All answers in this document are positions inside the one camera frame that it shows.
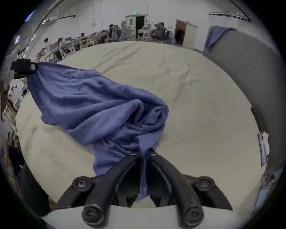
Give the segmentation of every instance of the beige table surface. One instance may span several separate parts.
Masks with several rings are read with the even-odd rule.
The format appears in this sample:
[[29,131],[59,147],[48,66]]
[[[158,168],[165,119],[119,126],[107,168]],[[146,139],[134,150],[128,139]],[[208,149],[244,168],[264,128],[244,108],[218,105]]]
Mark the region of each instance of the beige table surface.
[[[157,152],[180,172],[212,177],[236,208],[258,184],[257,125],[250,103],[216,64],[192,50],[149,42],[116,42],[85,48],[59,64],[96,69],[118,83],[161,97],[169,116]],[[16,116],[24,158],[58,201],[74,178],[94,176],[91,147],[77,144],[59,126],[44,124],[31,94]]]

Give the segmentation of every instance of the man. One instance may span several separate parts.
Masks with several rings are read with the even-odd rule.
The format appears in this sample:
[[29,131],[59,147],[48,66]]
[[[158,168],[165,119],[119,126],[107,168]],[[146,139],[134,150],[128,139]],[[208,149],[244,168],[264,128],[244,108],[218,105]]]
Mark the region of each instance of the man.
[[51,45],[51,43],[49,42],[48,38],[46,38],[44,40],[44,43],[45,43],[45,49],[46,49],[45,52],[49,53],[50,52],[50,45]]
[[108,32],[110,38],[112,37],[112,27],[113,27],[113,24],[110,24],[109,25],[109,32]]
[[162,40],[165,36],[165,26],[164,22],[159,22],[158,24],[155,24],[156,29],[153,30],[153,33],[151,34],[151,38],[153,39],[153,42],[155,39]]

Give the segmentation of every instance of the blue cloth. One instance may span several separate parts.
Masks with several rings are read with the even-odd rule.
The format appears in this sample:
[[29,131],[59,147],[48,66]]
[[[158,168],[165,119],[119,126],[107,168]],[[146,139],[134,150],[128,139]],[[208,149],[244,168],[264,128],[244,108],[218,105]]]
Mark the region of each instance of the blue cloth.
[[165,127],[169,110],[164,101],[143,89],[118,84],[96,70],[49,62],[38,63],[37,72],[27,78],[43,122],[60,125],[83,146],[93,144],[97,175],[141,150],[144,166],[138,199],[145,198],[146,152]]
[[210,47],[216,43],[218,41],[218,39],[221,38],[221,36],[223,34],[225,34],[227,31],[229,30],[237,30],[235,28],[227,28],[227,27],[221,27],[221,26],[214,26],[212,31],[210,32],[207,40],[206,40],[206,43],[205,43],[205,47],[207,49],[207,51],[209,51]]

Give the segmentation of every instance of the cable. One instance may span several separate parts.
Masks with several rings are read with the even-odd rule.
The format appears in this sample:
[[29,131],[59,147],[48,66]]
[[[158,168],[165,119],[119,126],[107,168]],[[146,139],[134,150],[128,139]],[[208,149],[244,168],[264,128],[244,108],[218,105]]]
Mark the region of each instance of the cable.
[[102,19],[101,19],[101,0],[100,0],[100,24],[101,24],[101,30],[102,30]]
[[93,23],[91,24],[91,26],[95,26],[94,5],[88,5],[88,6],[84,7],[84,8],[82,8],[81,10],[83,10],[83,9],[89,7],[89,6],[93,6]]

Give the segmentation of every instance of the gray wall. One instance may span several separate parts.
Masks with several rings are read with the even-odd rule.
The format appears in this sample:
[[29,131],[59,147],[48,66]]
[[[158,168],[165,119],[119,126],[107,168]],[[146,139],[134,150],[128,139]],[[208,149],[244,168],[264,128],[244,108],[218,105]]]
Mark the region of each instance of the gray wall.
[[269,133],[266,173],[276,169],[286,158],[286,66],[283,59],[257,38],[233,30],[226,32],[209,52],[204,50],[204,55],[233,79],[256,110],[263,130]]

